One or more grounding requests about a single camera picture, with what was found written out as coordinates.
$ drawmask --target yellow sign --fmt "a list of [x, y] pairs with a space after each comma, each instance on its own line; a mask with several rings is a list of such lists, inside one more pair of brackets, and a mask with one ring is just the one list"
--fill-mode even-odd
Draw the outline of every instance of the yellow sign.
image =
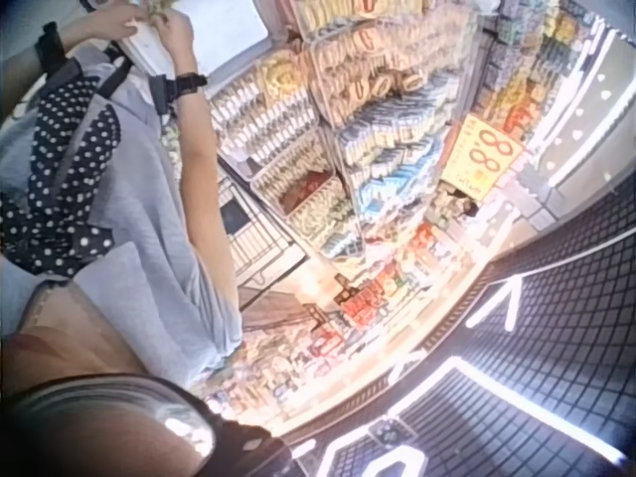
[[468, 114], [441, 178], [482, 201], [523, 151], [517, 141]]

